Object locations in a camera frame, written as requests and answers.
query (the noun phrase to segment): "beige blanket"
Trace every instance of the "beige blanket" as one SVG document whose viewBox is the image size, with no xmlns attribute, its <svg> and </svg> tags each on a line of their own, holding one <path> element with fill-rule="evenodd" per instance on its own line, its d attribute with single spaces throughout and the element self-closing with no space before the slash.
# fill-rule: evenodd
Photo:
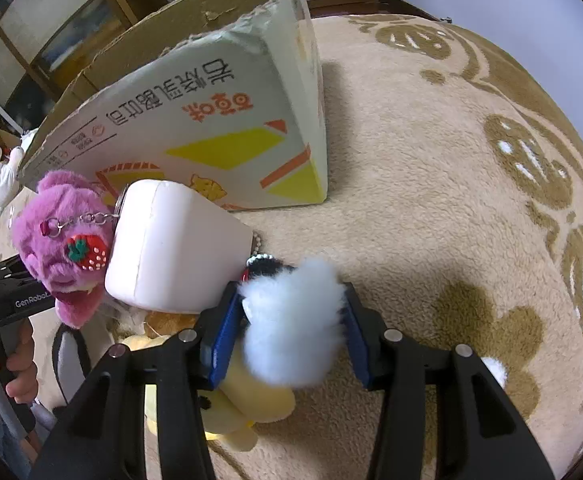
<svg viewBox="0 0 583 480">
<path fill-rule="evenodd" d="M 238 216 L 290 263 L 331 259 L 389 325 L 492 358 L 560 478 L 583 450 L 581 139 L 522 67 L 467 30 L 393 15 L 313 23 L 329 198 Z M 256 426 L 251 452 L 214 444 L 220 479 L 365 477 L 381 395 L 343 355 L 297 397 L 290 418 Z M 427 424 L 433 478 L 433 406 Z"/>
</svg>

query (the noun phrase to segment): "small cardboard box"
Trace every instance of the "small cardboard box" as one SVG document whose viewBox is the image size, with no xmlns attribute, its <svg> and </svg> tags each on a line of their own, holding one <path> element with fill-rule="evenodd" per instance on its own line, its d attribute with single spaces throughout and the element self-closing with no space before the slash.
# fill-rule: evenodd
<svg viewBox="0 0 583 480">
<path fill-rule="evenodd" d="M 146 17 L 72 82 L 20 179 L 34 187 L 56 168 L 111 204 L 142 178 L 226 209 L 322 202 L 322 75 L 306 0 L 176 0 Z"/>
<path fill-rule="evenodd" d="M 9 156 L 9 152 L 16 146 L 20 146 L 20 137 L 0 129 L 0 147 L 2 148 L 2 160 Z"/>
</svg>

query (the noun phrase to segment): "yellow plush toy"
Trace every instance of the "yellow plush toy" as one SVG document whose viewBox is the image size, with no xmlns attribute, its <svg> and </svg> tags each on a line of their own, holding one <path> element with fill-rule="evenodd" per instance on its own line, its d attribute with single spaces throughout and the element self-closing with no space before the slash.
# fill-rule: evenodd
<svg viewBox="0 0 583 480">
<path fill-rule="evenodd" d="M 151 339 L 133 335 L 123 343 L 132 350 L 162 345 L 169 336 Z M 255 422 L 276 422 L 288 417 L 296 401 L 289 388 L 268 386 L 255 379 L 244 367 L 241 344 L 234 346 L 225 380 L 213 392 L 200 390 L 202 422 L 207 440 L 219 440 L 236 451 L 249 451 L 258 441 L 252 426 Z M 145 389 L 147 427 L 158 435 L 156 424 L 156 385 Z"/>
</svg>

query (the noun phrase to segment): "red strawberry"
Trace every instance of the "red strawberry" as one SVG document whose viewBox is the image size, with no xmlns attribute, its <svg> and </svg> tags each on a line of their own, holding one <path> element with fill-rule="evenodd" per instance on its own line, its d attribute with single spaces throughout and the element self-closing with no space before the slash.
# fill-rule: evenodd
<svg viewBox="0 0 583 480">
<path fill-rule="evenodd" d="M 82 270 L 104 269 L 109 248 L 98 235 L 75 235 L 66 240 L 66 255 Z"/>
</svg>

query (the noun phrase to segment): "blue gripper pad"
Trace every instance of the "blue gripper pad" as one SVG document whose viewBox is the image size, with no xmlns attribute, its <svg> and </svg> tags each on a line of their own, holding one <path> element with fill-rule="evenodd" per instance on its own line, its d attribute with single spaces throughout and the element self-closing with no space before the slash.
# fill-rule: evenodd
<svg viewBox="0 0 583 480">
<path fill-rule="evenodd" d="M 347 283 L 347 304 L 343 310 L 343 323 L 347 330 L 347 348 L 349 350 L 349 359 L 353 367 L 353 373 L 356 378 L 368 388 L 371 384 L 371 375 L 369 373 L 369 352 L 363 337 L 358 320 L 353 311 L 351 301 L 356 302 L 358 297 L 353 291 L 353 286 Z"/>
<path fill-rule="evenodd" d="M 215 390 L 226 377 L 226 370 L 229 367 L 229 359 L 234 349 L 240 322 L 244 312 L 242 310 L 242 297 L 235 293 L 229 300 L 229 307 L 218 330 L 218 335 L 211 347 L 211 372 L 209 382 Z"/>
</svg>

